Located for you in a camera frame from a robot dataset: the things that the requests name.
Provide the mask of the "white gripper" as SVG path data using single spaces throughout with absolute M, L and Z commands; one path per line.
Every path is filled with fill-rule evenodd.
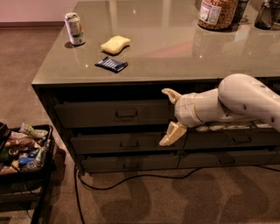
M 161 92 L 168 96 L 172 104 L 175 104 L 174 114 L 179 121 L 169 123 L 164 137 L 159 142 L 160 146 L 170 146 L 186 133 L 187 128 L 200 126 L 203 122 L 194 110 L 195 93 L 182 95 L 171 88 L 164 88 Z

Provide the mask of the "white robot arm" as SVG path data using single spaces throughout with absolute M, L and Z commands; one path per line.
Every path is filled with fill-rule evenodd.
M 215 89 L 202 93 L 180 94 L 164 88 L 174 105 L 176 122 L 171 122 L 159 144 L 169 146 L 188 129 L 206 123 L 233 123 L 259 120 L 280 130 L 280 95 L 256 78 L 234 73 Z

